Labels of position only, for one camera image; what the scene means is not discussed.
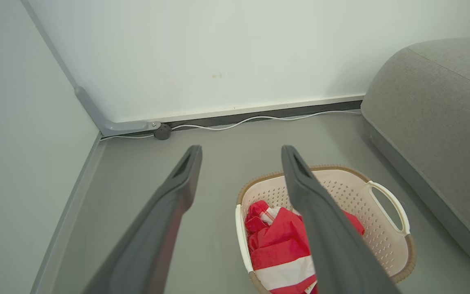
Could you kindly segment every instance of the red and white cloth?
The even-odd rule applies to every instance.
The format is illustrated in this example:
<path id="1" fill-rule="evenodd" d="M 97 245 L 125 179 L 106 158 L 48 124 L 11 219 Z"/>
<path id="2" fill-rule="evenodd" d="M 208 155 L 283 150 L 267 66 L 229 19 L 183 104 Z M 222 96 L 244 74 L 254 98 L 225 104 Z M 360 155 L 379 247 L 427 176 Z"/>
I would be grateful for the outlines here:
<path id="1" fill-rule="evenodd" d="M 345 214 L 363 234 L 358 219 L 354 222 L 353 215 Z M 251 263 L 264 288 L 272 294 L 317 293 L 308 235 L 298 212 L 270 208 L 260 200 L 250 205 L 245 225 Z"/>

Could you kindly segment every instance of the sofa cushion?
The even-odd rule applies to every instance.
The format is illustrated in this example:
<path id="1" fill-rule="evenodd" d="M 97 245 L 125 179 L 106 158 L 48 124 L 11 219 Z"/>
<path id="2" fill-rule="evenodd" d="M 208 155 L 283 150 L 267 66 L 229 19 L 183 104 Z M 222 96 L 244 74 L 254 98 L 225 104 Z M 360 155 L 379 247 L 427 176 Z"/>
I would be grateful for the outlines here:
<path id="1" fill-rule="evenodd" d="M 380 69 L 361 108 L 432 189 L 420 197 L 470 255 L 470 38 L 400 50 Z M 423 191 L 418 181 L 408 182 Z"/>

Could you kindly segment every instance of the white plastic basket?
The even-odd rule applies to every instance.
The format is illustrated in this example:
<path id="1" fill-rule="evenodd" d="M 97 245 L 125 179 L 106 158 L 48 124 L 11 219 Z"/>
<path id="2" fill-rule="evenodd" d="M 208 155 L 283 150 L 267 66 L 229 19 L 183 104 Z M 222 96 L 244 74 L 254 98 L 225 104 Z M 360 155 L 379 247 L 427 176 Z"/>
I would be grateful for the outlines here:
<path id="1" fill-rule="evenodd" d="M 407 215 L 398 199 L 384 186 L 368 179 L 365 175 L 340 165 L 319 165 L 311 167 L 319 182 L 331 194 L 341 209 L 353 214 L 365 229 L 364 242 L 382 264 L 394 283 L 405 279 L 416 265 L 416 249 L 410 234 Z M 401 219 L 398 229 L 372 189 L 380 190 L 393 203 Z M 283 172 L 264 175 L 253 179 L 242 188 L 235 209 L 235 223 L 240 251 L 250 279 L 259 292 L 267 292 L 256 278 L 248 251 L 248 236 L 244 220 L 248 207 L 264 200 L 270 207 L 285 207 L 291 210 Z"/>

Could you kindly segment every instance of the power cord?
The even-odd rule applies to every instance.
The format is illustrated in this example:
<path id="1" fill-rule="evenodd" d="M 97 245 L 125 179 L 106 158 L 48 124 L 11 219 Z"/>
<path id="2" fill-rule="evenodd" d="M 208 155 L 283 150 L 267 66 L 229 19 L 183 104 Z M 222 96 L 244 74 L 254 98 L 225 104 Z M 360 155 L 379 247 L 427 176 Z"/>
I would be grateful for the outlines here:
<path id="1" fill-rule="evenodd" d="M 305 119 L 309 117 L 314 117 L 317 115 L 323 115 L 323 114 L 332 114 L 332 113 L 347 113 L 347 114 L 354 114 L 354 115 L 361 115 L 361 112 L 352 112 L 352 111 L 347 111 L 347 110 L 330 110 L 330 111 L 324 111 L 324 112 L 317 112 L 312 115 L 306 115 L 306 116 L 301 116 L 301 117 L 294 117 L 294 118 L 281 118 L 281 117 L 273 117 L 273 116 L 254 116 L 250 117 L 247 119 L 244 119 L 242 121 L 239 121 L 235 125 L 230 125 L 229 127 L 224 127 L 224 128 L 209 128 L 209 127 L 203 127 L 202 125 L 177 125 L 176 127 L 171 128 L 173 130 L 177 130 L 179 128 L 185 128 L 185 127 L 190 127 L 190 128 L 198 128 L 198 129 L 204 129 L 204 130 L 211 130 L 211 131 L 223 131 L 223 130 L 228 130 L 231 128 L 236 127 L 237 125 L 240 125 L 241 123 L 245 123 L 247 121 L 253 120 L 253 119 L 259 119 L 259 118 L 267 118 L 267 119 L 277 119 L 277 120 L 286 120 L 286 121 L 291 121 L 291 120 L 299 120 L 299 119 Z M 101 141 L 113 139 L 113 138 L 127 138 L 127 139 L 144 139 L 144 138 L 149 138 L 152 137 L 153 134 L 147 135 L 147 136 L 110 136 L 101 139 Z"/>

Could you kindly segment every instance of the gray floor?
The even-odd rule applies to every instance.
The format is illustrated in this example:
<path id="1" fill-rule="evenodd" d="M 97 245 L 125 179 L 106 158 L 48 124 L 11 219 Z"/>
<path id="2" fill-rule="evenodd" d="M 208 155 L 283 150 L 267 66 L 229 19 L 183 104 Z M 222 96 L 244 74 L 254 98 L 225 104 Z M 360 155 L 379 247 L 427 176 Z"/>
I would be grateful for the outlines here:
<path id="1" fill-rule="evenodd" d="M 403 203 L 418 262 L 403 293 L 470 292 L 470 259 L 364 135 L 362 118 L 328 114 L 259 121 L 212 132 L 175 132 L 166 141 L 107 141 L 56 282 L 79 293 L 121 233 L 190 145 L 202 145 L 195 201 L 182 219 L 166 293 L 257 293 L 240 256 L 235 201 L 253 177 L 279 171 L 280 147 L 293 145 L 308 164 L 343 164 L 386 186 Z"/>

